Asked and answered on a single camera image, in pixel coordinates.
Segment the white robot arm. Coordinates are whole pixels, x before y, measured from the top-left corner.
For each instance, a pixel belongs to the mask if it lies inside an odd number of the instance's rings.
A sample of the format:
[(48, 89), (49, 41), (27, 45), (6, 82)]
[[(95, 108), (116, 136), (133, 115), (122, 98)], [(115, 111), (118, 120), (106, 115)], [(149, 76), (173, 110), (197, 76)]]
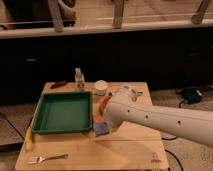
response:
[(213, 112), (138, 103), (139, 92), (122, 85), (104, 109), (108, 125), (117, 129), (124, 121), (213, 147)]

